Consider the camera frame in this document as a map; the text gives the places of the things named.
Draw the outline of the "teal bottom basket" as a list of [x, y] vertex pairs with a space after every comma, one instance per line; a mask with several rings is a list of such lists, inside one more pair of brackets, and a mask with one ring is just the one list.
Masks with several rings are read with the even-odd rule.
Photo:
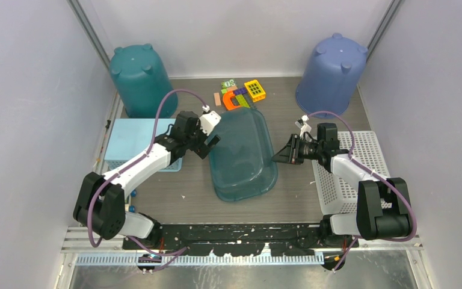
[[212, 132], [220, 141], [209, 153], [215, 194], [237, 202], [271, 191], [278, 180], [274, 149], [263, 114], [238, 108], [221, 115]]

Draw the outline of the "white plastic basket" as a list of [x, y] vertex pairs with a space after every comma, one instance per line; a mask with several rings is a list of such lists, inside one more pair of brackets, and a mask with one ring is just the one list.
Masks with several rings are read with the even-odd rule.
[[[389, 177], [386, 162], [373, 131], [354, 131], [356, 145], [353, 156], [363, 165], [383, 177]], [[321, 211], [324, 215], [356, 212], [357, 192], [340, 177], [329, 173], [316, 160], [312, 161]]]

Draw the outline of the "light blue basket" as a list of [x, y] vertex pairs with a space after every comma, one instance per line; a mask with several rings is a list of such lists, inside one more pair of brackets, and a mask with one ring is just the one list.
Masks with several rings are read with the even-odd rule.
[[113, 170], [146, 150], [152, 138], [154, 119], [117, 119], [106, 148], [104, 161]]

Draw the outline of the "blue plastic bucket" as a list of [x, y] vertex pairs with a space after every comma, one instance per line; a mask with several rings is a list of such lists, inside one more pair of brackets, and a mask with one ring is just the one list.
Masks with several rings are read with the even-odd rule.
[[334, 33], [313, 49], [295, 91], [298, 106], [307, 114], [343, 114], [366, 67], [367, 47]]

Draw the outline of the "teal plastic bucket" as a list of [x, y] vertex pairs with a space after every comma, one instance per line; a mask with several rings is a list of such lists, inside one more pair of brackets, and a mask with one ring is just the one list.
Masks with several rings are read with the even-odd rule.
[[109, 73], [129, 118], [154, 119], [162, 99], [173, 90], [150, 43], [115, 48]]

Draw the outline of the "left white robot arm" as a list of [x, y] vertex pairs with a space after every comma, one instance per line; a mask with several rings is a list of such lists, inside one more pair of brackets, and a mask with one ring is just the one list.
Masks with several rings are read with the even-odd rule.
[[85, 175], [73, 210], [73, 218], [104, 240], [131, 235], [146, 249], [154, 249], [160, 233], [152, 218], [125, 209], [125, 200], [152, 175], [193, 151], [204, 159], [220, 141], [213, 130], [221, 121], [216, 111], [198, 116], [180, 112], [165, 133], [154, 133], [149, 146], [129, 161], [104, 174]]

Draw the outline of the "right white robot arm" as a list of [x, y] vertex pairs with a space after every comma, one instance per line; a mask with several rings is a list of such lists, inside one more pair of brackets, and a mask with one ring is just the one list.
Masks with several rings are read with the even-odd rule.
[[352, 152], [351, 148], [341, 147], [335, 124], [318, 124], [316, 136], [312, 136], [309, 126], [303, 123], [300, 134], [291, 134], [272, 161], [296, 165], [315, 161], [317, 168], [343, 180], [356, 192], [356, 197], [346, 199], [352, 203], [351, 211], [322, 209], [319, 239], [325, 246], [335, 247], [344, 235], [398, 242], [412, 239], [416, 219], [407, 183], [366, 167]]

